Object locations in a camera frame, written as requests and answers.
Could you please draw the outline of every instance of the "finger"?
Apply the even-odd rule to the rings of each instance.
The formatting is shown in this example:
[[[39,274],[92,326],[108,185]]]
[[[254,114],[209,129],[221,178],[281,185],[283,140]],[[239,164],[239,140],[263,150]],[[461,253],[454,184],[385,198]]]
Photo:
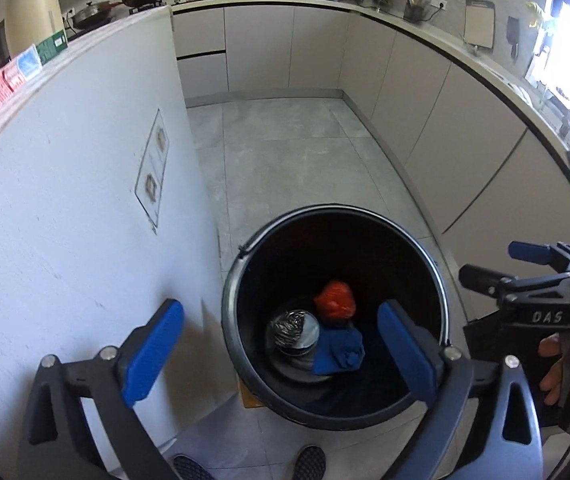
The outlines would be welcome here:
[[[558,342],[558,334],[546,337],[539,343],[539,355],[541,357],[554,357],[561,353],[561,344]]]
[[[563,359],[556,361],[545,377],[540,380],[539,387],[544,392],[550,391],[554,386],[561,383],[563,378]]]
[[[543,399],[543,403],[547,404],[548,406],[553,406],[558,402],[558,398],[561,396],[561,384],[557,384],[550,390],[550,392],[546,395],[545,399]]]

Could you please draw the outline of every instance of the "green box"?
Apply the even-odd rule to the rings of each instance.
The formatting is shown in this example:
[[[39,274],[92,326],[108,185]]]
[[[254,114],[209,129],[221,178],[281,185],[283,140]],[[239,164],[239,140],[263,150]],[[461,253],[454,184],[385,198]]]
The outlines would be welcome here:
[[[59,30],[57,33],[49,36],[44,41],[36,45],[36,51],[40,57],[40,62],[43,65],[67,48],[67,37],[64,30]]]

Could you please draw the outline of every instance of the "shoe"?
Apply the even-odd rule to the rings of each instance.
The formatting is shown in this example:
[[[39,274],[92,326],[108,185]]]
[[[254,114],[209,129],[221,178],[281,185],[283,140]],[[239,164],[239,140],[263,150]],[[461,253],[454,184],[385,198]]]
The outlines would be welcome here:
[[[292,480],[321,480],[325,475],[325,453],[318,446],[304,447],[294,464]]]
[[[172,465],[180,480],[215,480],[201,464],[188,456],[176,455]]]

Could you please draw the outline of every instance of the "tile floor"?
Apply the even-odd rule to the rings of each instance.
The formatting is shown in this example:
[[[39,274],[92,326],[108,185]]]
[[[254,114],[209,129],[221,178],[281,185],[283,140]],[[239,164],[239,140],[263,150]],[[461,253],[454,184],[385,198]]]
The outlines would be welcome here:
[[[190,108],[188,115],[219,226],[223,277],[236,248],[275,216],[314,203],[362,206],[405,227],[443,269],[452,340],[464,347],[465,315],[441,251],[400,177],[344,101],[230,102]],[[217,480],[289,480],[300,448],[319,444],[327,453],[327,480],[375,480],[424,411],[417,402],[378,426],[332,432],[299,426],[267,408],[246,410],[236,396],[180,434],[170,453],[193,457]],[[440,474],[454,467],[460,440],[458,435]]]

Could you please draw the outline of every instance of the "black trash can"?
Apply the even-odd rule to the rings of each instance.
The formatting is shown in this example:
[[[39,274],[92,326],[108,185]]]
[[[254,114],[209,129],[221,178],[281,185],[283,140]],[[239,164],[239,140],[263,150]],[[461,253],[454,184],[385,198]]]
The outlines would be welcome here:
[[[314,297],[331,280],[347,283],[353,292],[363,365],[319,383],[292,381],[268,358],[267,325],[279,306]],[[227,351],[243,383],[281,416],[321,430],[367,428],[413,402],[377,330],[377,308],[388,299],[397,300],[415,323],[446,343],[443,280],[411,235],[353,206],[298,209],[260,229],[241,248],[223,292]]]

